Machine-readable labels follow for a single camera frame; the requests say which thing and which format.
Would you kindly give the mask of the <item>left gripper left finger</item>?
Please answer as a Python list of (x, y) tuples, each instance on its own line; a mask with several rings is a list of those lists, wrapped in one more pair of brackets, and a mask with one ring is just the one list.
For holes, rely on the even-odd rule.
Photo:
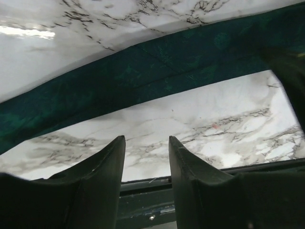
[(125, 137), (48, 179), (0, 175), (3, 229), (113, 229), (125, 158)]

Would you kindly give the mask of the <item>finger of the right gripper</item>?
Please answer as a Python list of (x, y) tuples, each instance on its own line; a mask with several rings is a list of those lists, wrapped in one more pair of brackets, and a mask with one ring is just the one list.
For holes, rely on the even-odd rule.
[(295, 116), (305, 129), (305, 54), (282, 48), (264, 48), (258, 52), (281, 82)]

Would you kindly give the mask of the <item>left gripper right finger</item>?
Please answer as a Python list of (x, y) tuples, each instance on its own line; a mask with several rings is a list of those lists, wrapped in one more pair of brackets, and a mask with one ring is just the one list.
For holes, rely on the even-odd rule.
[(304, 172), (229, 175), (169, 138), (169, 159), (179, 229), (302, 229)]

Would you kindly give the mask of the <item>dark green tie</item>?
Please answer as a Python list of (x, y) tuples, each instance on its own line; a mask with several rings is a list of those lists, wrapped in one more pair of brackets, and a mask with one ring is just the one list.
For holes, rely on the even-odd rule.
[(305, 49), (305, 4), (180, 31), (64, 73), (0, 105), (0, 151), (136, 104), (265, 71), (258, 48)]

